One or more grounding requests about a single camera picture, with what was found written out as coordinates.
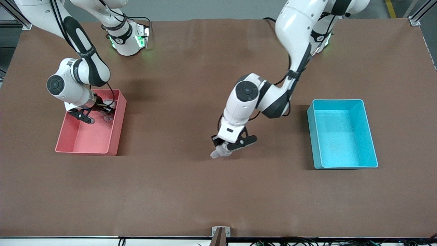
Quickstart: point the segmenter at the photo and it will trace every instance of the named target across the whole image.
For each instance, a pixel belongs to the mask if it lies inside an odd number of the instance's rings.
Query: pink bin
[[[112,98],[109,89],[93,89],[103,100]],[[57,153],[73,155],[116,156],[120,141],[121,127],[125,117],[126,99],[120,90],[113,90],[117,105],[114,120],[105,122],[103,116],[96,111],[90,113],[95,123],[90,125],[65,113],[58,143]]]

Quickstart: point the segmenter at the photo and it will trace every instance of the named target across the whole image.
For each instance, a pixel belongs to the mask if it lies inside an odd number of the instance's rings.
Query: turquoise plastic tray
[[[307,113],[316,169],[378,167],[363,100],[313,100]]]

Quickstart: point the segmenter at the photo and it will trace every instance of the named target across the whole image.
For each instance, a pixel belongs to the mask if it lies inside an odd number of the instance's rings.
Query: black circular joint cap
[[[53,75],[47,80],[47,89],[53,95],[59,95],[64,89],[64,80],[59,75]]]
[[[258,88],[249,81],[242,81],[235,87],[237,98],[242,102],[252,101],[258,96]]]

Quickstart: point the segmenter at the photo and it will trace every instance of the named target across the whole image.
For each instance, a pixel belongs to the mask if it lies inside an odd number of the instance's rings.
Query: metal frame
[[[416,5],[417,1],[413,1],[410,5],[410,7],[408,8],[407,12],[405,13],[405,15],[408,15],[409,11],[411,11],[414,6]],[[437,0],[427,0],[422,6],[419,7],[419,9],[410,17],[408,17],[410,24],[412,26],[418,26],[420,25],[420,19],[435,5],[437,4]]]
[[[24,17],[13,0],[0,0],[0,5],[23,25],[23,30],[30,30],[32,28],[32,23]]]

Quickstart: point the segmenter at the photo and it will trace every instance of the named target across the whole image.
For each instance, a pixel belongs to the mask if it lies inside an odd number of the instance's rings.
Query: brown tabletop
[[[64,40],[23,32],[0,90],[0,235],[428,237],[437,230],[437,77],[406,19],[344,20],[314,57],[289,117],[247,124],[258,142],[213,160],[210,136],[236,80],[283,77],[271,22],[154,24],[154,49],[123,57],[84,23],[128,104],[116,157],[55,153],[63,103],[45,82]],[[312,100],[360,98],[379,167],[314,170]]]

